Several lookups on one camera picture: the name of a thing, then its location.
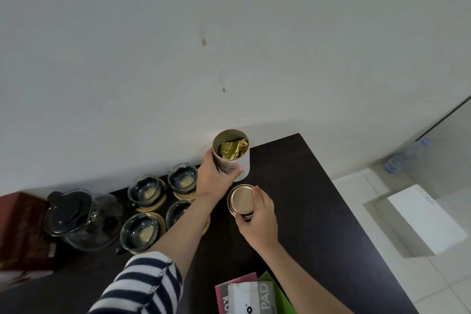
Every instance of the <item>plastic bottle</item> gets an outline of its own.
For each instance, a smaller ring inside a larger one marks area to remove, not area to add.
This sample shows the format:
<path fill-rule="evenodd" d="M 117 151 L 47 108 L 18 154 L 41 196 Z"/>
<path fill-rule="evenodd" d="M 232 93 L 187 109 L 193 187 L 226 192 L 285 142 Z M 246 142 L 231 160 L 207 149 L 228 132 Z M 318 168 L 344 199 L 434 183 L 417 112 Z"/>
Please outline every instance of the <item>plastic bottle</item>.
<path fill-rule="evenodd" d="M 395 153 L 387 162 L 383 164 L 383 168 L 388 173 L 396 174 L 399 170 L 402 170 L 404 166 L 410 162 L 410 160 L 424 153 L 430 143 L 430 139 L 427 138 L 413 142 L 412 144 L 408 145 L 405 150 Z"/>

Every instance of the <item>black and white striped shirt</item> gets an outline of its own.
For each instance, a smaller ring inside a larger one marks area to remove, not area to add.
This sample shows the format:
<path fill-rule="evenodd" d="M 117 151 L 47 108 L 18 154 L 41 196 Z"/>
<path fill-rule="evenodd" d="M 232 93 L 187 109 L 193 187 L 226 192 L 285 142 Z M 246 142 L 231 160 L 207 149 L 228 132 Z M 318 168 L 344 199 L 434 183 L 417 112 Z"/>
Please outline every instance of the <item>black and white striped shirt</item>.
<path fill-rule="evenodd" d="M 131 258 L 89 314 L 174 314 L 183 282 L 173 261 L 160 252 Z"/>

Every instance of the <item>dark countertop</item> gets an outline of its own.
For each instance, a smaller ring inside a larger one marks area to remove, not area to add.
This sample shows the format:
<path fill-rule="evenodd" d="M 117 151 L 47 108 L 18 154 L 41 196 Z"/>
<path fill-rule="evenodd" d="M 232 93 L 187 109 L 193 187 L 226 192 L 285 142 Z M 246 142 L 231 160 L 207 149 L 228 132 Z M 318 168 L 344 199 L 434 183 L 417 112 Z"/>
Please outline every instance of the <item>dark countertop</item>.
<path fill-rule="evenodd" d="M 250 173 L 241 182 L 270 195 L 281 244 L 353 312 L 417 313 L 300 134 L 251 148 Z M 157 212 L 165 214 L 174 202 L 169 198 Z M 71 251 L 59 271 L 0 293 L 2 313 L 85 313 L 131 257 L 114 251 L 113 246 Z M 211 214 L 178 313 L 217 313 L 215 285 L 265 270 L 239 234 L 224 197 Z"/>

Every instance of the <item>white tile floor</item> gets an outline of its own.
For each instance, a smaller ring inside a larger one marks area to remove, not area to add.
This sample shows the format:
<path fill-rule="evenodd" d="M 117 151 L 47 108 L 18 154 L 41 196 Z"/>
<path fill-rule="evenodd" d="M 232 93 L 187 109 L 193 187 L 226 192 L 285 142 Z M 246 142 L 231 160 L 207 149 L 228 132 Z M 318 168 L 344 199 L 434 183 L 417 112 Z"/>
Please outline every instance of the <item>white tile floor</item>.
<path fill-rule="evenodd" d="M 471 277 L 451 286 L 427 257 L 408 257 L 407 248 L 375 211 L 380 196 L 414 184 L 406 173 L 391 175 L 374 166 L 333 183 L 420 314 L 471 313 Z M 462 256 L 471 257 L 463 251 Z"/>

